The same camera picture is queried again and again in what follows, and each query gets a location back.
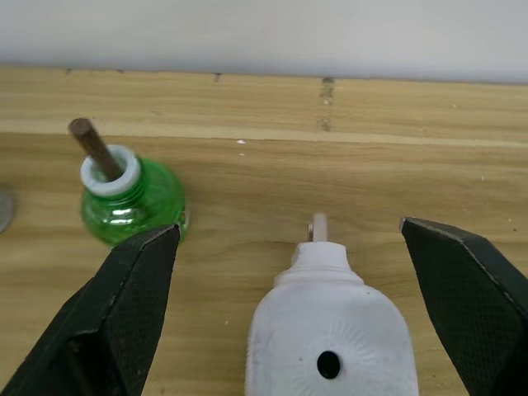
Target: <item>wooden plank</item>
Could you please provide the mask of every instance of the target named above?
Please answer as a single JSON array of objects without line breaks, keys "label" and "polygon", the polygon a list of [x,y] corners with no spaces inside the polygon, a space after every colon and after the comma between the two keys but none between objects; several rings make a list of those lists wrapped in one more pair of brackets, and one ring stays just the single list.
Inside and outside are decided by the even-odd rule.
[{"label": "wooden plank", "polygon": [[[456,108],[444,105],[454,97]],[[168,164],[189,195],[191,228],[145,395],[243,394],[252,313],[316,211],[357,273],[402,310],[421,394],[467,394],[398,221],[481,233],[528,274],[526,98],[525,87],[3,69],[0,183],[18,209],[0,235],[0,386],[107,254],[78,216],[83,155],[65,129],[91,116],[109,143]]]}]

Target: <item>green glass bottle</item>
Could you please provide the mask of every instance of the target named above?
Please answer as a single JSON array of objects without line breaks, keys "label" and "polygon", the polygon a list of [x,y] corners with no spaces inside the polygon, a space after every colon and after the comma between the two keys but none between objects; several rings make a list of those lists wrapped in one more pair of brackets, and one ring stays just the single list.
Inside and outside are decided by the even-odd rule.
[{"label": "green glass bottle", "polygon": [[120,178],[106,181],[91,157],[81,166],[81,180],[86,187],[82,220],[90,232],[115,246],[137,233],[177,224],[182,241],[189,214],[176,175],[161,163],[136,157],[125,146],[107,147],[124,170]]}]

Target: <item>wooden dowel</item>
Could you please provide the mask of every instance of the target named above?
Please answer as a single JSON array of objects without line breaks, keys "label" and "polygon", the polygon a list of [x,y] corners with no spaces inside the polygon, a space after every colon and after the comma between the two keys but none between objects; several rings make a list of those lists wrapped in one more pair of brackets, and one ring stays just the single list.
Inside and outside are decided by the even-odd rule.
[{"label": "wooden dowel", "polygon": [[84,151],[93,158],[109,182],[113,182],[123,174],[89,119],[77,118],[73,120],[69,123],[68,130]]}]

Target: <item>white cap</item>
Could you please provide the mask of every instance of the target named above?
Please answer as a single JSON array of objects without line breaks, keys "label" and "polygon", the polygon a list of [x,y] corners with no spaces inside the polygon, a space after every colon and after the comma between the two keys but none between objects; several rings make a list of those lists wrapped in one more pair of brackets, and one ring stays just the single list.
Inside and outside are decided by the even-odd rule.
[{"label": "white cap", "polygon": [[96,196],[117,196],[128,191],[139,180],[141,166],[134,152],[119,144],[108,144],[108,151],[124,170],[119,179],[105,181],[92,157],[84,158],[81,166],[83,185]]}]

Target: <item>black textured pad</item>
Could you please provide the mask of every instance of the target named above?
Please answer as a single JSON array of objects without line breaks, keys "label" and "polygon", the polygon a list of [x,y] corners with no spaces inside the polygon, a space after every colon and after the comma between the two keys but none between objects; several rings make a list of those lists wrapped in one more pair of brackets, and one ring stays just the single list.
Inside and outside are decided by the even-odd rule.
[{"label": "black textured pad", "polygon": [[404,219],[427,312],[471,396],[528,395],[528,280],[485,238]]},{"label": "black textured pad", "polygon": [[139,396],[162,331],[178,242],[172,225],[114,248],[2,396]]}]

